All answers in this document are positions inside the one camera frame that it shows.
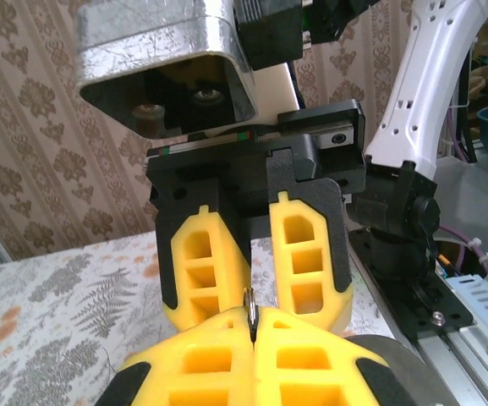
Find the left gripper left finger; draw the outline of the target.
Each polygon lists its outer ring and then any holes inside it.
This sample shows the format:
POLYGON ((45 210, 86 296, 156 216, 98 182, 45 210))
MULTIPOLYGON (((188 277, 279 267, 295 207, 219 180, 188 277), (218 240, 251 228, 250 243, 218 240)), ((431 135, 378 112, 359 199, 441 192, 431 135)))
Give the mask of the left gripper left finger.
POLYGON ((97 405, 252 405, 248 311, 236 307, 130 356, 97 405))

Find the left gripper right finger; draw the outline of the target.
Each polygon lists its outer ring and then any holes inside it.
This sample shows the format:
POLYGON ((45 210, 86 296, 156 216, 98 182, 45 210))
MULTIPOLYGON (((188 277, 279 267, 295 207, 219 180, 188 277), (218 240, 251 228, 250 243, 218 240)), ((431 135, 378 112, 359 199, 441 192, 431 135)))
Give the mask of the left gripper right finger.
POLYGON ((254 351, 256 405, 396 403, 381 356, 281 310, 259 310, 254 351))

